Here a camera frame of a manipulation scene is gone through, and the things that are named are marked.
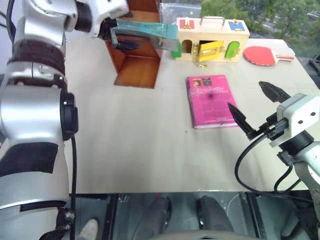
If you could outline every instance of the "pink book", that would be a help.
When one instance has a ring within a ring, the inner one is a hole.
[[[228,102],[237,105],[225,75],[190,76],[187,91],[195,129],[237,126]]]

